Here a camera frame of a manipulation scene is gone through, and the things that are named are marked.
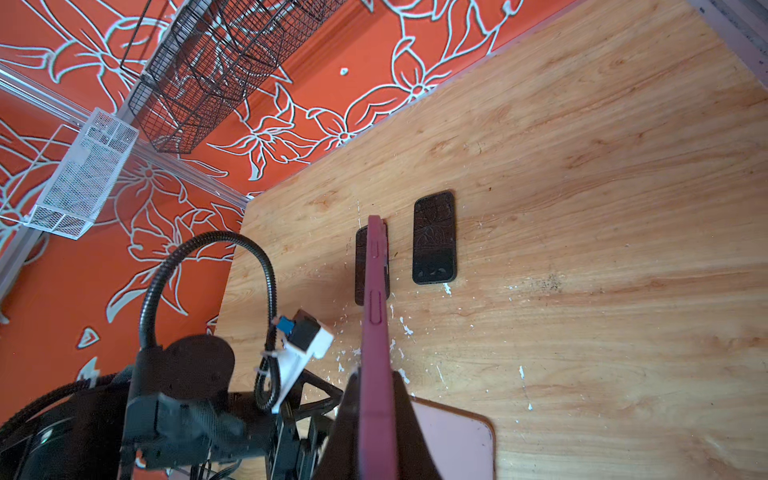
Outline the dark phone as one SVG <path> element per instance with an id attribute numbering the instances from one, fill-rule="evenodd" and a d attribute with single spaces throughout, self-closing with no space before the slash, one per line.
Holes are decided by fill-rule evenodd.
<path id="1" fill-rule="evenodd" d="M 449 283 L 457 273 L 455 196 L 445 190 L 414 204 L 412 280 L 418 285 Z"/>

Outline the purple phone case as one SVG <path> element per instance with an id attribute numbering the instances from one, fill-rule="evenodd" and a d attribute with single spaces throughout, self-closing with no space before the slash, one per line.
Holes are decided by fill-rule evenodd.
<path id="1" fill-rule="evenodd" d="M 367 225 L 358 430 L 359 473 L 363 479 L 398 477 L 395 403 L 386 314 L 387 264 L 385 224 L 381 217 L 371 215 Z"/>

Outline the pink phone case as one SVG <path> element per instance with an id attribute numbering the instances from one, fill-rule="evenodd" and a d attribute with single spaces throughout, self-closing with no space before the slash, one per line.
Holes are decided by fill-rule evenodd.
<path id="1" fill-rule="evenodd" d="M 496 478 L 496 436 L 487 417 L 416 397 L 411 404 L 442 479 Z"/>

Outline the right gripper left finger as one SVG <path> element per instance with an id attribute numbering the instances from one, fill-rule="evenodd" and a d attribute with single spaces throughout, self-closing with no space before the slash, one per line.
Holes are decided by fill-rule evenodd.
<path id="1" fill-rule="evenodd" d="M 315 480 L 357 480 L 359 478 L 358 433 L 360 375 L 350 376 L 330 436 L 313 472 Z"/>

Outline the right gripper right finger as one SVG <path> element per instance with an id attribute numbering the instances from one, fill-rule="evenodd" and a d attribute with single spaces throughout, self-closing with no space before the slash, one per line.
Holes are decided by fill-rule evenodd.
<path id="1" fill-rule="evenodd" d="M 402 376 L 392 372 L 398 478 L 402 480 L 440 480 L 441 475 L 429 452 Z"/>

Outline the black phone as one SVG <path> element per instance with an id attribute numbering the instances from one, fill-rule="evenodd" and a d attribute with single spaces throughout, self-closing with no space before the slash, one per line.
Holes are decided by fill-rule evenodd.
<path id="1" fill-rule="evenodd" d="M 383 231 L 384 239 L 384 281 L 385 281 L 385 295 L 389 300 L 391 297 L 390 287 L 390 273 L 389 273 L 389 238 L 388 238 L 388 226 L 384 219 L 380 221 Z M 355 235 L 355 268 L 354 268 L 354 301 L 358 306 L 364 305 L 365 295 L 365 279 L 366 279 L 366 267 L 367 267 L 367 233 L 368 226 L 360 227 Z"/>

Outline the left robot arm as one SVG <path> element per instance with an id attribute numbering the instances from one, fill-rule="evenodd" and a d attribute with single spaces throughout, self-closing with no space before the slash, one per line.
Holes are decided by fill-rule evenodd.
<path id="1" fill-rule="evenodd" d="M 78 381 L 36 400 L 1 429 L 5 479 L 129 479 L 187 468 L 199 479 L 219 464 L 230 475 L 264 458 L 272 479 L 307 479 L 331 427 L 339 388 L 305 371 L 276 413 L 229 383 L 235 355 L 209 335 L 142 352 L 136 364 Z"/>

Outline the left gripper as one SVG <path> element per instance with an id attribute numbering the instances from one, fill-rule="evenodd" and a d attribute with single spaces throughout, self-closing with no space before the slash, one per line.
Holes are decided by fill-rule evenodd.
<path id="1" fill-rule="evenodd" d="M 125 416 L 119 477 L 134 476 L 136 457 L 148 470 L 262 457 L 269 479 L 309 479 L 333 425 L 328 413 L 342 397 L 342 389 L 304 369 L 276 414 L 258 410 L 245 393 L 227 394 L 222 409 L 210 400 L 181 402 L 163 394 L 133 400 Z"/>

